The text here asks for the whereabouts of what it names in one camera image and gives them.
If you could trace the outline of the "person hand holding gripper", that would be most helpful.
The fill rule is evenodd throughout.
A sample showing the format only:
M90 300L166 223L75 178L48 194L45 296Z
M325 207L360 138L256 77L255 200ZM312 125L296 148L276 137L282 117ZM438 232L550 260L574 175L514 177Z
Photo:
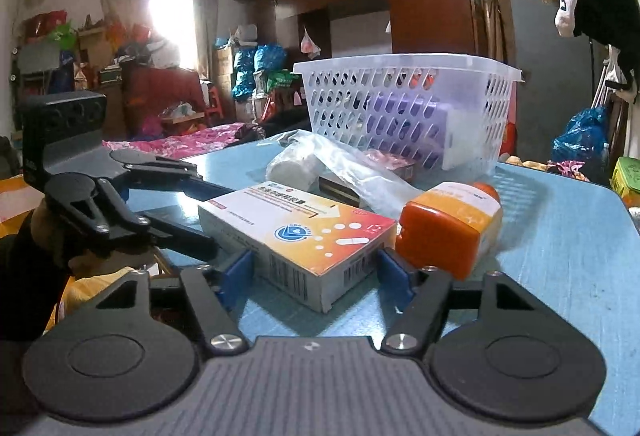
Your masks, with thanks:
M36 276L43 278L44 285L39 296L49 295L44 306L46 323L40 333L50 331L126 271L156 263L152 248L114 251L107 257L93 254L86 249L75 227L49 212L45 200L32 212L29 232L35 248L40 251L36 262L44 263L42 269L36 270Z

